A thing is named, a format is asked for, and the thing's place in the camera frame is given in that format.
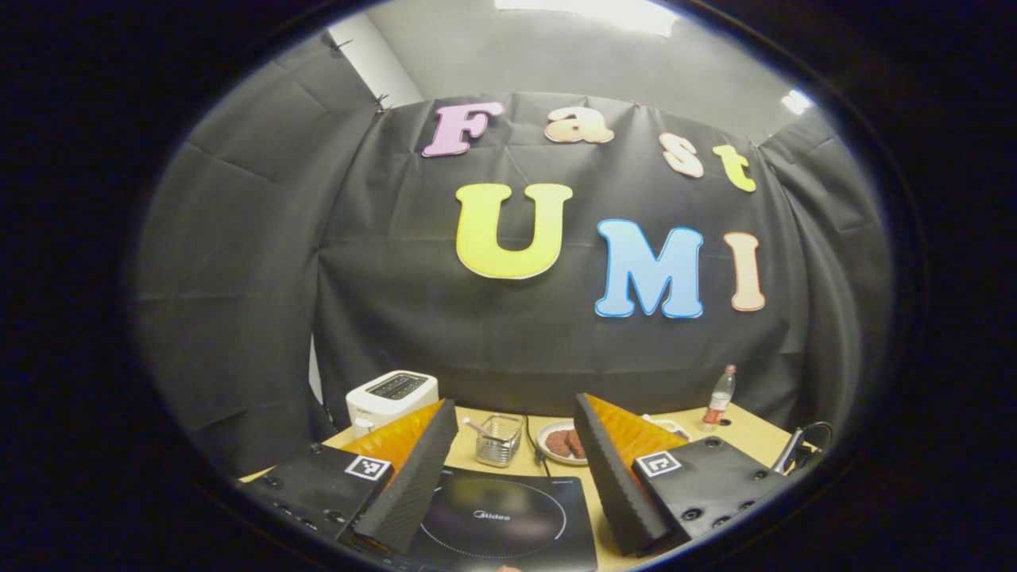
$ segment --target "yellow letter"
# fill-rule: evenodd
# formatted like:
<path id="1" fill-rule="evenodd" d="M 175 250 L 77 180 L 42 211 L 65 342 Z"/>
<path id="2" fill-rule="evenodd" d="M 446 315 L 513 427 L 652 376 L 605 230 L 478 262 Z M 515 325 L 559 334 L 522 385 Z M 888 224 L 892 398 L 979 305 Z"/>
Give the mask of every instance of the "yellow letter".
<path id="1" fill-rule="evenodd" d="M 696 148 L 689 139 L 674 133 L 661 133 L 659 138 L 664 146 L 664 160 L 672 169 L 690 177 L 703 176 L 703 164 L 696 159 Z"/>
<path id="2" fill-rule="evenodd" d="M 738 155 L 738 152 L 729 145 L 715 147 L 713 152 L 719 155 L 721 161 L 724 162 L 724 172 L 734 186 L 746 192 L 756 190 L 756 181 L 746 177 L 745 172 L 741 169 L 749 166 L 747 159 Z"/>
<path id="3" fill-rule="evenodd" d="M 731 307 L 740 311 L 756 311 L 766 305 L 760 292 L 759 267 L 756 265 L 756 247 L 760 241 L 752 234 L 728 232 L 724 242 L 734 254 L 734 281 L 737 289 L 731 298 Z"/>
<path id="4" fill-rule="evenodd" d="M 498 213 L 512 196 L 503 184 L 468 184 L 456 191 L 463 204 L 456 252 L 466 268 L 487 278 L 523 279 L 551 268 L 561 251 L 561 212 L 572 189 L 560 184 L 532 184 L 526 195 L 534 206 L 533 242 L 523 250 L 498 246 Z"/>
<path id="5" fill-rule="evenodd" d="M 554 142 L 607 142 L 614 138 L 614 131 L 607 128 L 604 116 L 588 107 L 564 107 L 547 114 L 552 121 L 544 134 Z"/>

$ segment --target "induction cooktop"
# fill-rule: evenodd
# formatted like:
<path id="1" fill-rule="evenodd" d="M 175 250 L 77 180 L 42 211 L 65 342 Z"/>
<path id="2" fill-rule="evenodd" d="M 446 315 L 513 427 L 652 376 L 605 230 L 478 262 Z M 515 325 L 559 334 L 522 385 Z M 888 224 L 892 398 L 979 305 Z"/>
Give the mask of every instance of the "induction cooktop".
<path id="1" fill-rule="evenodd" d="M 578 477 L 514 476 L 445 467 L 406 555 L 407 572 L 590 572 L 597 569 Z"/>

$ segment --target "white plate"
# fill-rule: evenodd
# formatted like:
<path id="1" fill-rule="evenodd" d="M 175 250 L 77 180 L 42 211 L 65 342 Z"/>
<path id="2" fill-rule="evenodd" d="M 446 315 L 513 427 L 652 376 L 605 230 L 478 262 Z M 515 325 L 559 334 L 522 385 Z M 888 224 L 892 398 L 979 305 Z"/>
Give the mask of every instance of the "white plate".
<path id="1" fill-rule="evenodd" d="M 551 450 L 547 448 L 545 442 L 547 441 L 547 436 L 551 435 L 556 431 L 569 431 L 576 428 L 576 423 L 572 419 L 565 419 L 563 421 L 554 421 L 548 424 L 544 428 L 540 430 L 537 434 L 537 446 L 540 450 L 547 455 L 548 459 L 554 459 L 559 463 L 565 463 L 566 465 L 586 465 L 588 464 L 586 459 L 577 459 L 572 453 L 567 457 L 562 457 L 561 455 L 555 455 L 551 453 Z"/>

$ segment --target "letter m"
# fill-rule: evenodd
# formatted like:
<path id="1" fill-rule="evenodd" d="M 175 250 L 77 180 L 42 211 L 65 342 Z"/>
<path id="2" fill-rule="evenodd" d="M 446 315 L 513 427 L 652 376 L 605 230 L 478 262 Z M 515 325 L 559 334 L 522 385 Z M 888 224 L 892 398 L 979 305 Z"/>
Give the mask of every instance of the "letter m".
<path id="1" fill-rule="evenodd" d="M 636 304 L 629 299 L 630 279 L 647 316 L 657 309 L 668 284 L 671 293 L 661 306 L 664 316 L 696 318 L 703 313 L 698 268 L 702 234 L 687 228 L 671 229 L 655 258 L 643 230 L 632 221 L 601 221 L 597 232 L 607 239 L 607 289 L 595 306 L 597 314 L 624 318 L 633 313 Z"/>

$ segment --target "toaster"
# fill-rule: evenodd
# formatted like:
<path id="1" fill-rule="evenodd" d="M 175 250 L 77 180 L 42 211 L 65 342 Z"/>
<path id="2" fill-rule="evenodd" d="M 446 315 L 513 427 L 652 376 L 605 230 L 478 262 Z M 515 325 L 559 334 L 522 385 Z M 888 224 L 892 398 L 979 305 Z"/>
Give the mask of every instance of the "toaster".
<path id="1" fill-rule="evenodd" d="M 346 407 L 353 435 L 361 438 L 437 400 L 437 379 L 397 369 L 346 394 Z"/>

